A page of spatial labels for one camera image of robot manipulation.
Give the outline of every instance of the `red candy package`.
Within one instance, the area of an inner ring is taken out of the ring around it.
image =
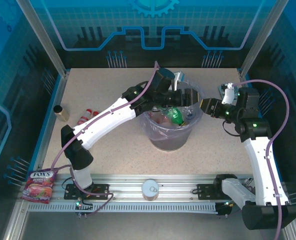
[[[31,171],[22,192],[22,199],[49,204],[57,172],[48,169]]]

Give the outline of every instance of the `white tabletop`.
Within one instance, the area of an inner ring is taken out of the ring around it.
[[[185,79],[199,84],[206,98],[218,98],[218,86],[239,82],[235,68],[169,68],[182,71]],[[129,87],[147,81],[152,68],[73,68],[70,71],[61,105],[69,114],[68,122],[55,122],[43,168],[49,168],[61,149],[61,128],[74,127],[86,109],[104,111]],[[90,149],[94,157],[92,174],[251,174],[251,163],[238,137],[229,136],[222,119],[206,114],[194,127],[187,143],[166,152],[157,149],[144,135],[138,118],[118,126]],[[234,128],[227,124],[232,133]],[[64,154],[56,167],[68,163]],[[60,173],[68,173],[66,168]]]

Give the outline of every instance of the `gear logo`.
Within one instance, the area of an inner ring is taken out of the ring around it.
[[[173,10],[179,0],[129,0],[129,3],[132,10],[137,10],[138,14],[154,18],[156,15],[161,17],[162,14],[168,14],[168,10]]]

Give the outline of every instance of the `black bracket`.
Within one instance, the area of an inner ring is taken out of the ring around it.
[[[198,200],[231,200],[229,196],[218,191],[213,184],[197,184]]]
[[[85,191],[94,193],[94,194],[104,194],[109,193],[109,185],[108,184],[95,184],[93,183],[91,186],[87,187]],[[83,193],[80,191],[75,184],[67,184],[63,199],[65,200],[77,200],[81,198],[83,200],[107,200],[108,195],[90,195]]]

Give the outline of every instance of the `clear plastic bag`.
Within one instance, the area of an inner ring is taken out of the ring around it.
[[[205,92],[193,81],[185,79],[177,86],[178,89],[193,88],[198,91],[200,101],[189,107],[179,107],[183,113],[184,121],[188,119],[185,126],[162,126],[150,118],[148,112],[144,112],[140,117],[140,125],[151,140],[151,142],[162,150],[175,150],[184,145],[191,133],[193,127],[201,120],[203,111],[200,109],[201,99],[205,97]]]

